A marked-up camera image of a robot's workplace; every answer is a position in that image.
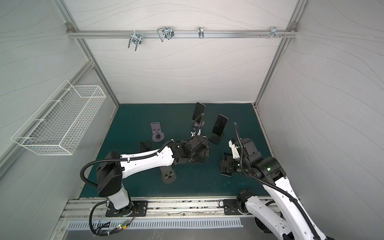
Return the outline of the teal phone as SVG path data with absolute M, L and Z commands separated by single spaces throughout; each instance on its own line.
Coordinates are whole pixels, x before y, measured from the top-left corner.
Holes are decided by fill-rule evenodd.
M 231 177 L 234 172 L 233 155 L 230 153 L 223 153 L 219 166 L 222 175 Z

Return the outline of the purple phone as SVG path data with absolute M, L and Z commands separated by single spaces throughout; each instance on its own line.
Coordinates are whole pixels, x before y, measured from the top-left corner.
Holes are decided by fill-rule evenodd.
M 217 136 L 222 136 L 227 126 L 228 120 L 229 119 L 224 115 L 218 114 L 212 133 Z

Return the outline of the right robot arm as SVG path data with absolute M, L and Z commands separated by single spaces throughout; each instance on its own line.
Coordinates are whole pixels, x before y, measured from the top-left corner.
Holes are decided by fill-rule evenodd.
M 272 197 L 272 201 L 264 203 L 251 190 L 244 190 L 237 195 L 236 202 L 224 202 L 226 215 L 252 214 L 259 229 L 280 240 L 328 239 L 308 216 L 286 172 L 275 158 L 263 158 L 260 153 L 235 149 L 233 153 L 223 154 L 220 171 L 228 177 L 241 173 L 260 183 Z

